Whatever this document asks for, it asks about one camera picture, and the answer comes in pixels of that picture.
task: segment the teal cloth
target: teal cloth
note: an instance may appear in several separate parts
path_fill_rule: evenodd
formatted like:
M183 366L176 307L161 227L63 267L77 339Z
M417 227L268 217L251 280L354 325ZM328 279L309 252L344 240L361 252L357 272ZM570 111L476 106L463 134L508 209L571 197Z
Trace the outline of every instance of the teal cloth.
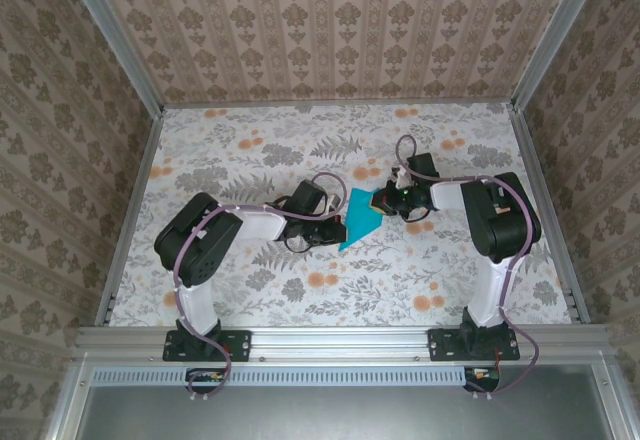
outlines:
M349 208L347 208L347 218L345 219L347 241L340 244L339 252L382 225L382 214L371 208L371 197L375 192L377 190L367 192L359 188L351 189L351 198L349 199Z

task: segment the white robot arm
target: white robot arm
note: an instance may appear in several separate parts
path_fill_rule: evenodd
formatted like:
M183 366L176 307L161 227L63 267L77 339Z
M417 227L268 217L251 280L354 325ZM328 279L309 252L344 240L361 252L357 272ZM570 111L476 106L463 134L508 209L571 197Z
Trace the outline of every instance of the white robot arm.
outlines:
M460 328L429 331L431 360L492 359L496 351L504 354L503 359L519 358L515 333L503 310L510 277L540 239L542 229L518 177L508 172L445 180L429 153L415 154L415 140L414 154L406 163L397 150L396 146L401 167L392 170L387 185L373 195L371 206L406 222L414 221L410 214L419 208L426 208L427 214L464 211L481 255L474 295Z
M180 283L176 286L182 310L179 331L191 334L189 330L194 330L193 333L207 338L219 333L221 326L213 305L212 276L232 242L264 239L282 241L288 247L290 239L302 237L308 248L342 243L346 240L346 228L340 216L323 220L339 203L337 195L329 196L316 183L305 180L291 196L281 197L262 207L222 211L211 218L193 238L179 262ZM160 255L164 268L174 270L179 253L194 228L217 208L218 202L209 194L198 193L162 230L154 249ZM283 213L302 218L285 217Z

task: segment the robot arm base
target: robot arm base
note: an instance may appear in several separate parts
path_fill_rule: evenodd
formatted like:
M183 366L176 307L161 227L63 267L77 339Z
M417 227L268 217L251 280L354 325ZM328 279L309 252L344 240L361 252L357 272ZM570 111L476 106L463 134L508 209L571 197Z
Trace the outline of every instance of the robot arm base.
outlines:
M458 328L434 328L427 332L432 362L519 360L516 333L506 323L478 327L467 308Z
M212 345L191 335L180 321L167 332L162 360L165 362L221 362L224 357ZM248 362L251 353L250 330L222 330L220 321L205 335L224 348L233 362Z

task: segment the gray leaf pattern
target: gray leaf pattern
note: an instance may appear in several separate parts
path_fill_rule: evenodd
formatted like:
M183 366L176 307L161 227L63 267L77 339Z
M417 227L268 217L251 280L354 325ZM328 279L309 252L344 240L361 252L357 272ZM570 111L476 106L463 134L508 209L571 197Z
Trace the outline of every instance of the gray leaf pattern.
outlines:
M166 111L111 324L175 323L175 306L164 302L171 275L151 245L198 191L260 204L320 171L371 191L396 165L404 133L434 155L442 176L511 170L532 198L502 104ZM401 146L402 155L410 152ZM332 179L317 181L340 193ZM334 245L295 254L280 242L237 241L216 272L214 305L225 325L238 327L455 324L473 295L479 258L456 211L410 225L385 218L342 252ZM569 321L544 237L516 276L508 310L521 324Z

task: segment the patterned wall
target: patterned wall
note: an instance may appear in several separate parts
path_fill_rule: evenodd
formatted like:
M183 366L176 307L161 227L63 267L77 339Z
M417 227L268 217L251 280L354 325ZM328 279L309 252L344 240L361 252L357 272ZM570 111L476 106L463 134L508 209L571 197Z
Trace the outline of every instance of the patterned wall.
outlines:
M0 0L0 438L37 438L92 324L150 126L80 0Z
M640 0L588 0L527 107L594 321L640 392Z
M559 0L110 0L165 102L507 97Z

